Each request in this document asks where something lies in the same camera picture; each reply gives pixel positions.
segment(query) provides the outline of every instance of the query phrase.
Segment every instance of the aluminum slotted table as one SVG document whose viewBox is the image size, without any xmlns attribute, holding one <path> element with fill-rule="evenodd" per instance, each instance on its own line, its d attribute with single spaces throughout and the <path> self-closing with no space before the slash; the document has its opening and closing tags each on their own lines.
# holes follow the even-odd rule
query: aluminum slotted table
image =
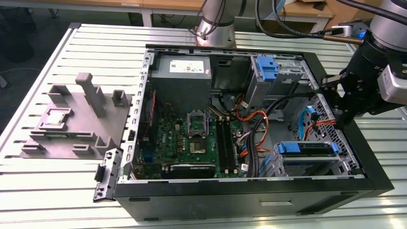
<svg viewBox="0 0 407 229">
<path fill-rule="evenodd" d="M 90 72 L 103 92 L 131 90 L 146 43 L 193 45 L 185 29 L 82 24 L 69 28 L 0 136 L 0 228 L 404 228 L 407 218 L 407 123 L 396 110 L 356 119 L 394 190 L 324 215 L 197 221 L 135 222 L 117 202 L 91 203 L 97 160 L 21 159 L 19 148 L 45 111 L 53 83 L 77 90 L 77 72 Z M 237 48 L 313 52 L 337 74 L 352 48 L 321 40 L 277 40 L 236 32 Z"/>
</svg>

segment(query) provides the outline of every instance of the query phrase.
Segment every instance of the ram slot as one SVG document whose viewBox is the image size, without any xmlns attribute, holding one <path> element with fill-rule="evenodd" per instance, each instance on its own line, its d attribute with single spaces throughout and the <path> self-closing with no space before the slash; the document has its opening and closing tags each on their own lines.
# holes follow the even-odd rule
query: ram slot
<svg viewBox="0 0 407 229">
<path fill-rule="evenodd" d="M 225 154 L 225 144 L 224 144 L 224 133 L 221 121 L 216 121 L 216 135 L 217 135 L 217 154 L 218 154 L 218 168 L 220 172 L 224 173 L 228 169 L 228 161 Z"/>
<path fill-rule="evenodd" d="M 228 161 L 228 170 L 229 173 L 232 173 L 236 166 L 234 166 L 233 143 L 230 140 L 230 125 L 228 121 L 224 121 L 221 125 L 222 125 L 222 141 L 224 141 L 225 155 Z"/>
</svg>

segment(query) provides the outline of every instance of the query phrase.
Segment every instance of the open computer tower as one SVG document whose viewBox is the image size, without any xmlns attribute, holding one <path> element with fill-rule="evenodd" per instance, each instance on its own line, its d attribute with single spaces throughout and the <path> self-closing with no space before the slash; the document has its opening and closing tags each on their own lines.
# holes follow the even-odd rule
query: open computer tower
<svg viewBox="0 0 407 229">
<path fill-rule="evenodd" d="M 332 122 L 324 77 L 313 53 L 147 45 L 131 124 L 98 165 L 93 201 L 117 201 L 135 220 L 268 217 L 390 190 L 354 122 Z M 256 130 L 238 120 L 296 93 L 308 96 L 278 104 L 268 123 L 254 115 Z M 262 140 L 254 158 L 248 131 Z"/>
</svg>

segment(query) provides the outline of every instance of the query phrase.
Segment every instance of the motherboard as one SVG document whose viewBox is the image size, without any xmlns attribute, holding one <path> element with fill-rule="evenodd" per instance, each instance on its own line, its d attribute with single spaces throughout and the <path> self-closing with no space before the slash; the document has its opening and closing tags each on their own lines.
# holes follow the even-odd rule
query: motherboard
<svg viewBox="0 0 407 229">
<path fill-rule="evenodd" d="M 155 148 L 142 149 L 141 155 L 143 163 L 135 165 L 142 171 L 142 179 L 161 179 L 162 170 L 173 165 L 188 165 L 189 169 L 201 166 L 212 166 L 214 170 L 213 178 L 233 178 L 242 177 L 237 166 L 237 155 L 234 147 L 228 150 L 228 155 L 218 149 L 217 125 L 225 123 L 229 126 L 229 133 L 222 134 L 224 138 L 234 141 L 237 135 L 241 134 L 238 121 L 218 121 L 217 119 L 206 118 L 204 121 L 188 118 L 161 118 L 157 131 Z M 205 129 L 205 136 L 188 133 L 189 130 Z"/>
</svg>

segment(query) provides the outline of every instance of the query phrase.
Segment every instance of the floor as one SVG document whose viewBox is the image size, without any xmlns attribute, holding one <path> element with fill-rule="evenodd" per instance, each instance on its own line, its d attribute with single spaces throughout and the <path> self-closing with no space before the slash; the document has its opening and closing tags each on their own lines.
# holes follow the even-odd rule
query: floor
<svg viewBox="0 0 407 229">
<path fill-rule="evenodd" d="M 59 10 L 58 17 L 53 19 L 46 9 L 31 9 L 30 16 L 35 24 L 35 30 L 26 35 L 26 39 L 33 48 L 33 57 L 25 62 L 14 63 L 0 55 L 0 76 L 9 84 L 7 88 L 0 89 L 0 133 L 11 118 L 70 22 L 130 25 L 130 18 L 133 25 L 142 25 L 141 15 L 127 15 L 119 12 Z M 194 16 L 153 16 L 154 27 L 171 28 L 175 25 L 175 28 L 192 28 L 198 22 L 200 18 Z M 254 21 L 237 19 L 234 30 L 256 32 Z"/>
</svg>

